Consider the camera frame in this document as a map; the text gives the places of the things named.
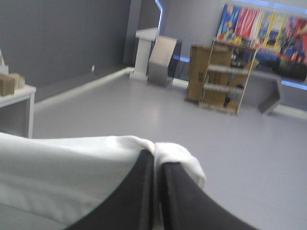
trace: artwork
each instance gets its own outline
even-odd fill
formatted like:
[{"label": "artwork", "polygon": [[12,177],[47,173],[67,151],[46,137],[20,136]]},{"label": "artwork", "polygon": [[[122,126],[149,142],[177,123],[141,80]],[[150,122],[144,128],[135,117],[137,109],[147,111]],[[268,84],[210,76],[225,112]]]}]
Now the artwork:
[{"label": "artwork", "polygon": [[[259,47],[259,69],[300,81],[307,76],[307,19],[226,4],[217,39]],[[234,57],[239,66],[248,55]]]}]

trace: shelf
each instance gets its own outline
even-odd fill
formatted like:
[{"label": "shelf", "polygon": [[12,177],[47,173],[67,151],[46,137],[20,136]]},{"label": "shelf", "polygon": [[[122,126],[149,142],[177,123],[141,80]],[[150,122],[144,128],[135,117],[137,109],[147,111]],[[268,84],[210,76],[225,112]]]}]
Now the shelf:
[{"label": "shelf", "polygon": [[210,110],[213,110],[213,111],[220,111],[220,112],[223,112],[223,113],[236,115],[235,109],[225,108],[224,106],[221,106],[221,105],[214,105],[214,104],[209,104],[209,103],[203,102],[203,103],[199,103],[199,107],[200,108],[207,108],[207,109],[210,109]]},{"label": "shelf", "polygon": [[219,40],[215,40],[214,42],[217,45],[227,46],[227,47],[231,47],[231,48],[238,48],[238,49],[248,50],[248,51],[252,51],[252,52],[257,51],[256,47],[241,46],[241,45],[238,45],[236,43],[229,43],[229,42],[224,42],[224,41],[219,41]]},{"label": "shelf", "polygon": [[204,85],[205,90],[212,90],[212,91],[217,91],[217,92],[234,92],[234,93],[243,93],[243,89],[238,88],[238,87],[231,87],[231,86],[226,86],[226,85],[216,85],[216,84],[210,84],[206,83]]},{"label": "shelf", "polygon": [[231,74],[240,74],[240,75],[248,75],[248,69],[239,69],[239,68],[232,68],[227,66],[219,66],[219,65],[209,65],[209,71],[221,72],[221,73],[231,73]]}]

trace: white column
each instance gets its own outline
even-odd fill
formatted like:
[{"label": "white column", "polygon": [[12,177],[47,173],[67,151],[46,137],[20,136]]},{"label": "white column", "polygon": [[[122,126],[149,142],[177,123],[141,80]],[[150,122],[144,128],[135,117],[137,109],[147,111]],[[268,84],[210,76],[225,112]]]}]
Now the white column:
[{"label": "white column", "polygon": [[152,42],[156,39],[159,31],[158,28],[138,30],[136,38],[139,38],[138,52],[134,72],[130,74],[130,78],[138,80],[147,80],[147,67]]}]

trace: white table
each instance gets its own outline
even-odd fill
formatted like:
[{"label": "white table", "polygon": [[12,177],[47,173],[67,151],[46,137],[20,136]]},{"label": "white table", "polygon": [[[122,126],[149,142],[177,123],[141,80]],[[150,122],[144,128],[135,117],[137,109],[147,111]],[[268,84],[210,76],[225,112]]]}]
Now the white table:
[{"label": "white table", "polygon": [[25,101],[25,109],[24,109],[25,124],[24,124],[24,133],[22,136],[26,138],[32,138],[33,135],[35,92],[36,92],[35,87],[26,85],[23,89],[15,90],[15,94],[13,95],[7,95],[3,97],[0,96],[0,108],[4,108],[8,105]]}]

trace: floor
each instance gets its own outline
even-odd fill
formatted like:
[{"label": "floor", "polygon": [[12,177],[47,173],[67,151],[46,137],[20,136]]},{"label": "floor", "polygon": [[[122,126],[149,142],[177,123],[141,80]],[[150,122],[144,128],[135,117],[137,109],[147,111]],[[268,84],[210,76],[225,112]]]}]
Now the floor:
[{"label": "floor", "polygon": [[98,80],[35,106],[34,138],[136,135],[183,145],[207,176],[206,192],[262,230],[307,226],[307,120],[238,117],[199,109],[183,88]]}]

